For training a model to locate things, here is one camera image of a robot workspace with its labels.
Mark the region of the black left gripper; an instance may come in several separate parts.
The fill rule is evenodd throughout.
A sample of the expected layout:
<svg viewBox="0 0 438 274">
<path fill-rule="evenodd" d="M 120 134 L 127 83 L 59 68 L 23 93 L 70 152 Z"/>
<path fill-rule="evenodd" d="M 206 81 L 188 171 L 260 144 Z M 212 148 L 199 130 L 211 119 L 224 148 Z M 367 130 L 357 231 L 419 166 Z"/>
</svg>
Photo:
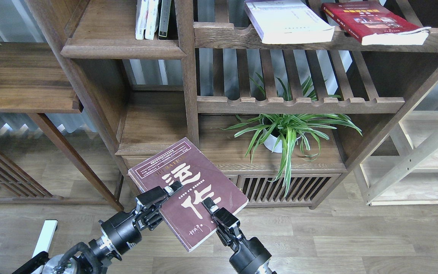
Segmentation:
<svg viewBox="0 0 438 274">
<path fill-rule="evenodd" d="M 118 212 L 107 221 L 101 221 L 100 254 L 120 256 L 141 241 L 141 231 L 153 231 L 163 220 L 161 205 L 182 189 L 181 182 L 161 188 L 157 186 L 136 197 L 136 210 Z"/>
</svg>

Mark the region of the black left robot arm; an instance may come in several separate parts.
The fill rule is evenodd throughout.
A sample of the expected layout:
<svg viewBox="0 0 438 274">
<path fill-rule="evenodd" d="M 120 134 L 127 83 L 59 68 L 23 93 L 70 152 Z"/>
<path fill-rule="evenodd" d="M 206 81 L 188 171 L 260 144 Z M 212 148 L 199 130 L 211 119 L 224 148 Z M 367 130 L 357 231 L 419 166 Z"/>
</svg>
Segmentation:
<svg viewBox="0 0 438 274">
<path fill-rule="evenodd" d="M 157 186 L 136 197 L 136 208 L 118 212 L 101 221 L 102 236 L 88 244 L 79 242 L 66 253 L 50 258 L 43 251 L 16 269 L 16 274 L 30 274 L 42 267 L 44 274 L 104 274 L 111 260 L 122 255 L 141 241 L 141 231 L 153 230 L 163 220 L 160 207 L 182 188 L 181 182 L 161 188 Z"/>
</svg>

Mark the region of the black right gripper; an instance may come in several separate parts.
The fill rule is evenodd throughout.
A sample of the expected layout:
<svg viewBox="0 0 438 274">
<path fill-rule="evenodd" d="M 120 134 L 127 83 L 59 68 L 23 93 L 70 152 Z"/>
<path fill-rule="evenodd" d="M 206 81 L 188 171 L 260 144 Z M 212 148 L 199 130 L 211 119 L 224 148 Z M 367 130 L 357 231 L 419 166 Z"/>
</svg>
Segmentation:
<svg viewBox="0 0 438 274">
<path fill-rule="evenodd" d="M 233 250 L 229 262 L 238 274 L 272 274 L 269 268 L 270 252 L 258 240 L 247 240 L 239 229 L 240 221 L 227 210 L 219 208 L 211 198 L 202 201 L 212 220 L 217 224 L 217 235 L 224 246 Z"/>
</svg>

